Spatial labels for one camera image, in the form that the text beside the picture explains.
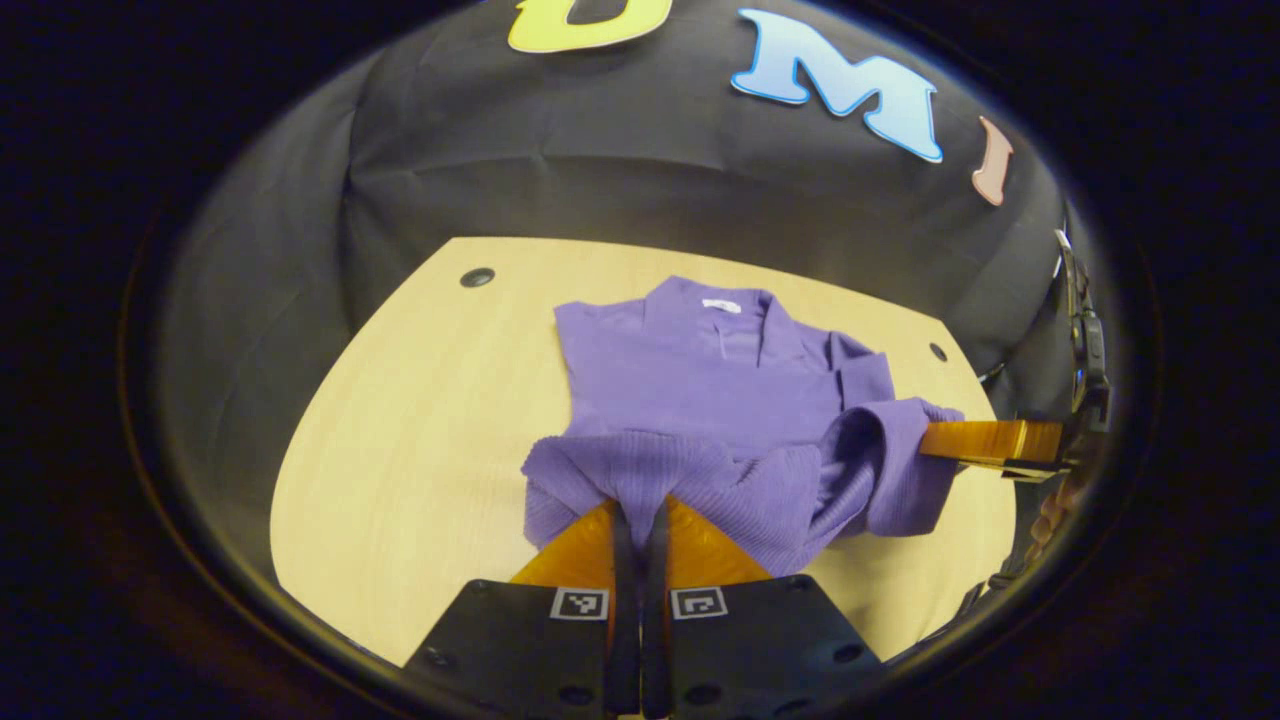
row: clothing label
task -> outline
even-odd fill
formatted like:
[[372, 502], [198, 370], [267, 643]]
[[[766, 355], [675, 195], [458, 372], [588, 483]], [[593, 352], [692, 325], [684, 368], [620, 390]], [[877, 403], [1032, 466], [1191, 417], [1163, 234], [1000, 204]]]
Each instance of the clothing label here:
[[707, 297], [703, 299], [703, 307], [719, 307], [721, 310], [735, 315], [742, 311], [742, 306], [731, 300], [710, 300]]

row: ribbed knit fabric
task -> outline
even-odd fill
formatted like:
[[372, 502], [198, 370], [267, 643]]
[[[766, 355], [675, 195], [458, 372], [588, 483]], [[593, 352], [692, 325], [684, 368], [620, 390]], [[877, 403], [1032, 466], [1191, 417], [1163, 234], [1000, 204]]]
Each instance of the ribbed knit fabric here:
[[668, 493], [776, 575], [837, 534], [937, 523], [956, 464], [916, 450], [931, 420], [963, 415], [893, 400], [883, 354], [792, 320], [771, 292], [672, 277], [556, 322], [573, 418], [524, 465], [539, 548], [607, 498], [643, 548]]
[[817, 445], [751, 460], [714, 441], [650, 432], [545, 438], [522, 468], [525, 537], [541, 548], [616, 498], [643, 548], [671, 493], [769, 573], [795, 573], [840, 534], [931, 532], [956, 462], [916, 448], [927, 423], [957, 419], [919, 398], [870, 402], [841, 414]]

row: blue letter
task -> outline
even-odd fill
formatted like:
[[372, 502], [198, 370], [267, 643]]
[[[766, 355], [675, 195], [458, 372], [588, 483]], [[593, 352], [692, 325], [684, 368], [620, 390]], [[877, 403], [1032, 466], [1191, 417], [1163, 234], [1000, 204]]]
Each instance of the blue letter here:
[[942, 149], [933, 140], [933, 83], [905, 67], [874, 55], [850, 64], [818, 31], [764, 10], [737, 12], [755, 23], [755, 60], [751, 69], [736, 73], [730, 83], [749, 95], [792, 105], [809, 100], [809, 91], [796, 83], [796, 67], [804, 65], [827, 109], [845, 117], [872, 94], [879, 108], [863, 115], [867, 127], [931, 163], [942, 161]]

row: light wood tabletop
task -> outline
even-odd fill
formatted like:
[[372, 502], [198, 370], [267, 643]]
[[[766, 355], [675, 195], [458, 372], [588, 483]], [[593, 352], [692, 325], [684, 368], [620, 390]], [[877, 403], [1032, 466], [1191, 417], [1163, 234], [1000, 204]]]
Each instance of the light wood tabletop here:
[[[475, 268], [495, 277], [463, 287]], [[643, 297], [669, 275], [767, 288], [797, 322], [886, 352], [899, 397], [995, 419], [943, 324], [913, 310], [716, 258], [460, 237], [361, 328], [294, 432], [271, 505], [284, 589], [370, 652], [407, 662], [463, 583], [507, 580], [535, 555], [522, 534], [520, 466], [570, 420], [553, 307]], [[950, 620], [965, 592], [998, 570], [1014, 515], [1012, 483], [970, 468], [933, 533], [838, 539], [806, 571], [890, 657]]]

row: yellow letter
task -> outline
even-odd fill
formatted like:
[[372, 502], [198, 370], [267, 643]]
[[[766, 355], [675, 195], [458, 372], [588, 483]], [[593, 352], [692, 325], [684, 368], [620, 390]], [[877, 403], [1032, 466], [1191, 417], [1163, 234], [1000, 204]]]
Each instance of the yellow letter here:
[[623, 42], [650, 33], [667, 20], [671, 0], [627, 0], [612, 20], [568, 23], [573, 0], [524, 0], [507, 42], [521, 53], [562, 53]]

